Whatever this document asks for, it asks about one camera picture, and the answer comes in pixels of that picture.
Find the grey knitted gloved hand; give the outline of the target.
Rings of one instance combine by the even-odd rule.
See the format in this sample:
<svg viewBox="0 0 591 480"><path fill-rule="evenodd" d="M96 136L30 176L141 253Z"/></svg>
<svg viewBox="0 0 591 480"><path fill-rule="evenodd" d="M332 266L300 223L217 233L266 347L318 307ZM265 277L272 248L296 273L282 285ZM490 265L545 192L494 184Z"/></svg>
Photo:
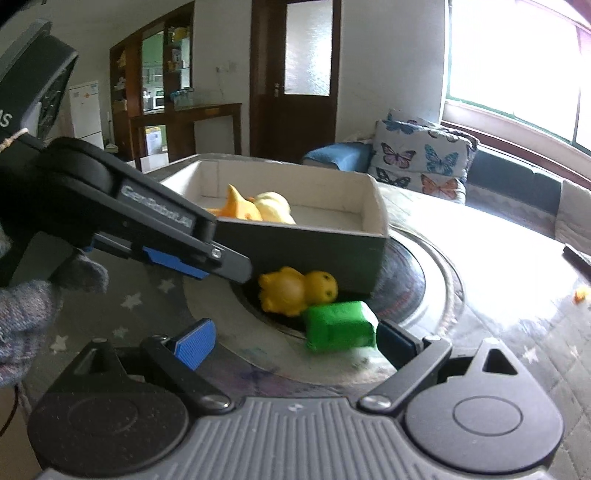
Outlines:
<svg viewBox="0 0 591 480"><path fill-rule="evenodd" d="M48 329L63 305L66 290L104 293L108 272L65 241L39 234L21 249L1 234L1 273L10 262L23 264L18 282L1 288L1 386L17 385L45 343Z"/></svg>

